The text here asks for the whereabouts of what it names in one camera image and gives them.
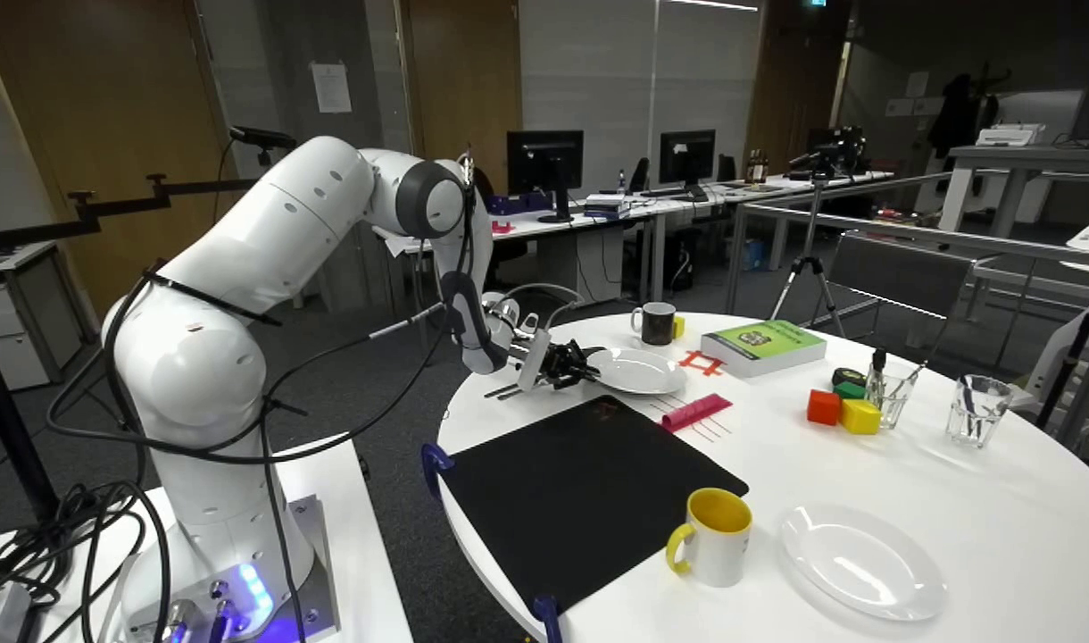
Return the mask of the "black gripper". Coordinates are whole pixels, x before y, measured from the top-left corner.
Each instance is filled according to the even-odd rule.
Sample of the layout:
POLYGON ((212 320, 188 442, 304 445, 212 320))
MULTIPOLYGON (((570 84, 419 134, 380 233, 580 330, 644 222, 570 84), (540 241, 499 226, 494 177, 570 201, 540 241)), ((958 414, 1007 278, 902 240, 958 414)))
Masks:
POLYGON ((540 362, 540 382, 555 389, 599 382, 599 372, 580 372, 593 352, 603 352, 603 346, 550 343, 540 362))

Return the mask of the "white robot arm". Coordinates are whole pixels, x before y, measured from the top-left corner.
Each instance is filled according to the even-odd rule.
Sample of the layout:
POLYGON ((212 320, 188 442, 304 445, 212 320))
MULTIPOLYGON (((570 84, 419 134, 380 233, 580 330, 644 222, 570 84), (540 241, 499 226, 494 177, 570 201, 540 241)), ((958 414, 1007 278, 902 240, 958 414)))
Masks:
POLYGON ((114 372, 175 511, 175 530, 130 567, 133 597, 285 600, 315 570, 318 550, 249 432, 267 377, 249 320, 299 294, 354 226, 432 245, 451 339, 468 369, 544 364, 550 330, 482 305, 494 230, 473 184, 461 162, 315 134, 106 315, 114 372))

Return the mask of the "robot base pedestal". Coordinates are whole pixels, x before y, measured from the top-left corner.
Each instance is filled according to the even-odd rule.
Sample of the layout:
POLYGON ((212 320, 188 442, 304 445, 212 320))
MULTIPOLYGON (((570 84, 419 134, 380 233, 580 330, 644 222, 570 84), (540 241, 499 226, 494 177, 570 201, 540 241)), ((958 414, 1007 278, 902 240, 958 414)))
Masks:
MULTIPOLYGON (((280 482, 315 556, 299 588, 304 606, 318 609, 308 643, 413 643, 356 451, 338 442, 285 459, 280 482)), ((119 517, 95 546, 95 580, 106 576, 114 586, 93 602, 95 640, 138 643, 130 613, 154 597, 156 537, 137 537, 137 522, 119 517)))

